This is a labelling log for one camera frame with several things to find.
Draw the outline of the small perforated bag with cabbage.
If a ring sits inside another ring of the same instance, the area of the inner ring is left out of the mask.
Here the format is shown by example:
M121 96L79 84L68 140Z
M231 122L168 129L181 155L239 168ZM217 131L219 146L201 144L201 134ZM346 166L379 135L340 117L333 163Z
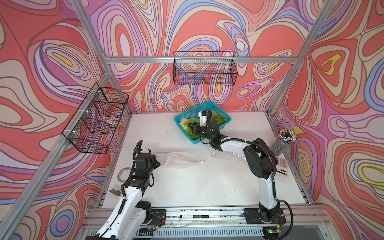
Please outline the small perforated bag with cabbage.
M197 156L187 152L158 153L156 157L164 168L187 169L204 163Z

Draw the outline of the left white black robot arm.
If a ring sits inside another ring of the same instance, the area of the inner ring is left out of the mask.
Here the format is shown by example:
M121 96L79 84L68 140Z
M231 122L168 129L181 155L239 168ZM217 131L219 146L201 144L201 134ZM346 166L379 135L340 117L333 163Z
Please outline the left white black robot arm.
M105 224L87 240L132 240L142 225L152 219L152 205L143 201L147 188L155 183L153 171L161 166L150 149L142 149L139 140L133 152L133 165L121 185L121 197Z

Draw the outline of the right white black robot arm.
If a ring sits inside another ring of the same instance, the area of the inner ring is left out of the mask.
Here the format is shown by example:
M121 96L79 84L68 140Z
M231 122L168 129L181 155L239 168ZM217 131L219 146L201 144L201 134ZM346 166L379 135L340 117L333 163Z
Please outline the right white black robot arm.
M288 207L290 212L290 225L294 223L293 210L287 201L280 200L276 193L275 176L277 174L278 159L270 150L264 140L258 138L246 141L239 138L230 138L223 135L219 124L213 117L212 110L199 112L198 123L188 123L193 135L208 140L207 144L214 150L229 152L246 159L251 173L258 178L261 198L259 202L260 220L266 224L278 221L285 224L281 203Z

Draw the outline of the clear blue zip-top bag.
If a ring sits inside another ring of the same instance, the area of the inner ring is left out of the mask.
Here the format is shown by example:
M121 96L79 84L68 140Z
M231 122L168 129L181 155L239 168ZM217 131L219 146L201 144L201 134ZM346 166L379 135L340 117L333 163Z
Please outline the clear blue zip-top bag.
M221 152L218 150L215 150L213 148L210 148L211 157L214 159L221 159L221 160L231 160L231 161L238 161L246 163L247 160L244 156L232 153L232 152Z

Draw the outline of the green chinese cabbage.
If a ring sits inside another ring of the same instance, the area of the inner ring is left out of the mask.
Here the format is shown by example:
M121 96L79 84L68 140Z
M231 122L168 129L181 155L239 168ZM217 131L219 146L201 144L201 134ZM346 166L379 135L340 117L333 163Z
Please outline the green chinese cabbage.
M215 111L212 111L212 118L217 122L219 126L225 124L227 122L226 116L223 116L221 114L218 114Z
M190 137L192 140L197 140L200 138L200 136L198 135L193 135L192 132L191 132L191 127L189 126L189 124L200 124L200 119L195 119L195 118L192 118L192 119L186 119L186 118L183 118L181 121L180 121L180 125L181 127L184 129L184 131L186 132L187 136Z

